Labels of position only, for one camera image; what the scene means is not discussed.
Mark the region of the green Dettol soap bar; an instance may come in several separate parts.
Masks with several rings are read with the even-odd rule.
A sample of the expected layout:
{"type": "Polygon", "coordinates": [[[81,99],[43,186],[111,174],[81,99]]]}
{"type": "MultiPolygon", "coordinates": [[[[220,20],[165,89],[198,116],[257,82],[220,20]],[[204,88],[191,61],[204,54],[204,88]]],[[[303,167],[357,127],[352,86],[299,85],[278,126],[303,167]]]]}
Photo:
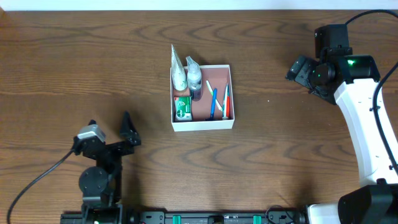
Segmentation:
{"type": "Polygon", "coordinates": [[[176,121],[192,121],[192,100],[190,96],[176,96],[174,105],[176,121]]]}

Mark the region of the white speckled cream tube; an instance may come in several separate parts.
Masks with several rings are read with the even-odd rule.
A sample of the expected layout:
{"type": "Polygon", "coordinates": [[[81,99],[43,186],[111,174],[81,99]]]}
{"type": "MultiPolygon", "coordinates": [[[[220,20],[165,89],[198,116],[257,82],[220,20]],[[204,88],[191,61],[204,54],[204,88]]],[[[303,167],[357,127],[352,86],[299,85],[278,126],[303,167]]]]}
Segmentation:
{"type": "Polygon", "coordinates": [[[177,91],[185,91],[187,89],[187,75],[185,69],[178,57],[177,51],[171,45],[171,76],[174,89],[177,91]]]}

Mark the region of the clear pump bottle purple liquid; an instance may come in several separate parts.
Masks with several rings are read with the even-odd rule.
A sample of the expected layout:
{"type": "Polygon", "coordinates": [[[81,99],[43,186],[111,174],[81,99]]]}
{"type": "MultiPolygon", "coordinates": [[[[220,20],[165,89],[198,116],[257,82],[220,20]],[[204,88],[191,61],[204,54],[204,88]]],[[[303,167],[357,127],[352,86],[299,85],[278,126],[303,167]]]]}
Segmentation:
{"type": "Polygon", "coordinates": [[[187,85],[193,101],[199,101],[202,97],[202,74],[199,64],[191,56],[186,57],[187,61],[187,85]]]}

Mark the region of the blue disposable razor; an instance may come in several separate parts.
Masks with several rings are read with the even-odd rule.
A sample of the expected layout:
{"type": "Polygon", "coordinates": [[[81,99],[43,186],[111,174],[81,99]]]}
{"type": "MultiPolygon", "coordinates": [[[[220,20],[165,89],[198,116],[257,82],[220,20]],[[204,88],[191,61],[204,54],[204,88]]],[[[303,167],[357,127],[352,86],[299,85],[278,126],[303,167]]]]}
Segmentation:
{"type": "Polygon", "coordinates": [[[216,108],[216,100],[217,100],[217,88],[213,90],[213,96],[212,96],[212,102],[211,102],[211,111],[210,111],[210,117],[207,118],[205,121],[213,121],[214,116],[215,116],[215,108],[216,108]]]}

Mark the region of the Colgate toothpaste tube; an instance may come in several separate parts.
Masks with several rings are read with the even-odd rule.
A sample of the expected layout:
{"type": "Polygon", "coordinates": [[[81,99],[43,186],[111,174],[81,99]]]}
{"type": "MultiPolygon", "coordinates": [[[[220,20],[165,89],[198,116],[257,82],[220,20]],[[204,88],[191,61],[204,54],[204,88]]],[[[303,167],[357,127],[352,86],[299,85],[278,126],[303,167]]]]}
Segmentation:
{"type": "Polygon", "coordinates": [[[223,101],[223,117],[222,120],[229,119],[229,83],[226,84],[223,101]]]}

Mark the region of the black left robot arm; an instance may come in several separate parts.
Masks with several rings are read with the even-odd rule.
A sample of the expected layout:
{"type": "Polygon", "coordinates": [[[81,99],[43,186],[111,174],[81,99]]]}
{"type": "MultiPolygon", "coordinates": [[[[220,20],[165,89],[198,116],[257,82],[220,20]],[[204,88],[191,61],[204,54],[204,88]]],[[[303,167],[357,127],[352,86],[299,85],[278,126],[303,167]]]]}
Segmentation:
{"type": "Polygon", "coordinates": [[[134,148],[141,145],[130,114],[123,114],[119,131],[122,141],[106,144],[106,135],[91,120],[73,138],[72,151],[96,162],[87,168],[79,178],[83,194],[81,206],[82,223],[124,223],[126,215],[121,199],[122,157],[134,154],[134,148]]]}

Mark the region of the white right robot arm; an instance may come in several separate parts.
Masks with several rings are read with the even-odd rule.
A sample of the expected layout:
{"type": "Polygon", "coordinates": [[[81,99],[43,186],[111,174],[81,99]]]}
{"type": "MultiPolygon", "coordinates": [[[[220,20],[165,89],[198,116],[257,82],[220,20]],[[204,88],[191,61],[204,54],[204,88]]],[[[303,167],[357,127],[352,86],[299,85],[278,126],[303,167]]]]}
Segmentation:
{"type": "Polygon", "coordinates": [[[311,94],[338,105],[354,146],[360,188],[335,203],[307,207],[307,223],[397,223],[397,139],[381,76],[370,55],[355,55],[345,24],[315,30],[316,58],[300,56],[286,75],[311,94]]]}

